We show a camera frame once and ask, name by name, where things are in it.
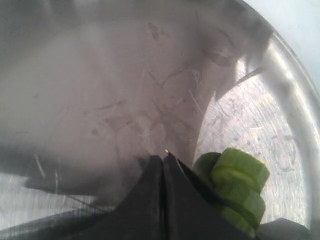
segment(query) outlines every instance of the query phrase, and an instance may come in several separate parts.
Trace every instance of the green vegetable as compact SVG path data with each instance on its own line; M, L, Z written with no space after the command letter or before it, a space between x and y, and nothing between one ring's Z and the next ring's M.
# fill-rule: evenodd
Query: green vegetable
M242 180L257 193L261 193L269 175L267 167L250 154L227 148L210 172L210 180L216 186Z
M240 214L254 230L258 229L266 205L261 196L242 180L223 184L216 189L226 206Z
M208 152L201 155L193 165L193 172L204 181L209 187L213 186L210 180L210 172L221 156L218 152Z
M221 217L223 217L236 229L247 234L252 239L256 237L255 230L251 227L248 221L246 221L239 213L237 213L229 207L223 207L219 212Z

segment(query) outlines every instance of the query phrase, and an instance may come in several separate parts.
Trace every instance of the black object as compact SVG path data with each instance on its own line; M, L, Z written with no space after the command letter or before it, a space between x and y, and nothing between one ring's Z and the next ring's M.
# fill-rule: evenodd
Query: black object
M211 206L217 201L219 196L174 155L168 153L163 161L151 156L113 212L63 213L0 231L0 240L250 240L219 216ZM260 239L307 239L305 227L281 222L262 225Z

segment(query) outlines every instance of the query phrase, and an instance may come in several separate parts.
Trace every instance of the metal bowl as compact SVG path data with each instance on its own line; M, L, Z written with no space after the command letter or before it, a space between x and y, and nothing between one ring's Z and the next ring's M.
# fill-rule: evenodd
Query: metal bowl
M235 0L3 0L0 229L112 209L144 157L236 147L271 176L263 222L320 217L319 96Z

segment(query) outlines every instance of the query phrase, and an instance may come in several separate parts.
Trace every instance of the metal pan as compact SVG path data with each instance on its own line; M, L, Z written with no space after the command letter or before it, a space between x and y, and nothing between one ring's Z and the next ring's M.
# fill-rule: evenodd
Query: metal pan
M319 96L234 0L3 0L0 229L107 211L164 149L266 163L263 222L320 218Z

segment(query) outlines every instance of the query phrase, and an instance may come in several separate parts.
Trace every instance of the scratched metal surface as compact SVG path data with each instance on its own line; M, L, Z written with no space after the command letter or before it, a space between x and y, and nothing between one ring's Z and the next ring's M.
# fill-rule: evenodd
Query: scratched metal surface
M149 154L264 161L263 221L319 220L319 98L281 37L233 0L3 0L0 229L108 210Z

